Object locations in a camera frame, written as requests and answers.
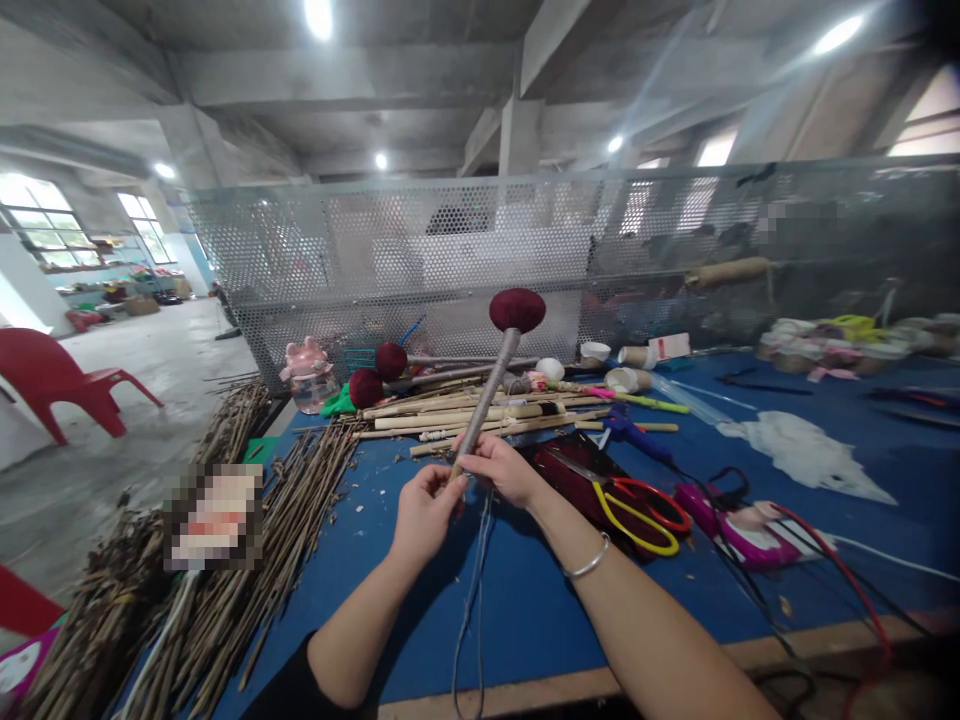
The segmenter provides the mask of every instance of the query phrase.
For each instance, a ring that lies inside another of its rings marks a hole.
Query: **silver bracelet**
[[[603,535],[603,549],[599,553],[597,553],[597,556],[593,560],[588,562],[579,570],[572,573],[568,573],[566,570],[563,570],[563,576],[565,578],[568,578],[570,580],[576,580],[578,577],[583,577],[587,573],[592,572],[593,570],[596,569],[597,565],[600,564],[600,561],[603,560],[603,556],[606,555],[607,550],[610,549],[610,536],[607,535],[605,532],[602,532],[600,534]]]

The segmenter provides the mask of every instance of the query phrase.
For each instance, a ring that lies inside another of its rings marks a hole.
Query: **white ball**
[[[563,363],[556,358],[543,358],[537,363],[537,372],[543,373],[552,382],[560,382],[566,374]]]

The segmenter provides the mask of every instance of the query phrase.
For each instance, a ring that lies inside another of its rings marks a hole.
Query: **metal mesh fence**
[[[523,178],[231,188],[187,198],[268,385],[314,335],[348,359],[398,340],[434,355],[495,354],[504,288],[540,292],[524,355],[575,358],[690,332],[752,342],[777,316],[960,309],[960,158],[613,171]],[[709,291],[686,271],[764,256],[765,277]]]

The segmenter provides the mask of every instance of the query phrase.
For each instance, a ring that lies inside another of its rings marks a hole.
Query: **bundle of bamboo sticks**
[[[230,386],[207,424],[193,463],[241,462],[246,454],[250,430],[269,401],[270,393],[259,377]]]
[[[239,689],[246,686],[270,627],[317,550],[320,526],[357,446],[353,430],[352,422],[335,421],[320,435],[306,433],[274,463],[257,570],[209,572],[196,583],[181,583],[177,596],[179,602],[185,595],[184,611],[141,682],[131,717],[165,720],[194,696],[189,718],[211,717],[259,633]]]
[[[20,709],[31,720],[102,717],[159,625],[172,578],[163,571],[159,510],[125,510],[91,552],[67,621]]]
[[[413,458],[431,455],[451,447],[453,438],[466,429],[467,423],[477,406],[482,388],[450,387],[436,392],[389,401],[360,414],[362,422],[373,430],[361,430],[356,434],[360,440],[419,436],[423,441],[431,435],[441,437],[437,442],[418,445],[410,449]],[[544,413],[540,403],[554,403],[560,415],[549,416]],[[525,432],[559,428],[575,422],[593,420],[606,415],[609,410],[575,414],[571,408],[609,405],[610,400],[584,396],[575,392],[528,393],[526,395],[507,395],[498,392],[494,405],[487,413],[482,429],[495,435],[517,435]]]

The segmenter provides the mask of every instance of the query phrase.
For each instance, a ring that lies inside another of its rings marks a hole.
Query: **yellow scissors handle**
[[[597,499],[600,501],[600,507],[603,508],[603,512],[606,514],[610,522],[612,522],[617,527],[617,529],[620,530],[620,532],[622,532],[628,538],[633,540],[637,545],[639,545],[640,547],[642,547],[643,549],[649,552],[652,552],[654,555],[659,555],[660,557],[673,557],[678,552],[680,552],[680,543],[677,542],[677,538],[674,536],[672,532],[667,530],[656,520],[648,518],[646,515],[644,515],[643,513],[637,512],[626,503],[620,502],[615,497],[613,497],[610,493],[603,492],[603,488],[600,487],[599,483],[591,483],[591,484],[593,485],[593,491],[597,494]],[[647,525],[649,525],[658,533],[660,533],[665,538],[667,538],[667,540],[670,543],[669,546],[660,547],[659,545],[651,545],[646,540],[641,540],[632,532],[627,530],[620,523],[620,521],[617,520],[613,512],[610,510],[610,506],[607,504],[608,500],[612,502],[614,505],[616,505],[618,508],[620,508],[621,510],[625,510],[631,515],[633,515],[635,518],[637,518],[637,520],[640,520],[641,522],[645,522]]]

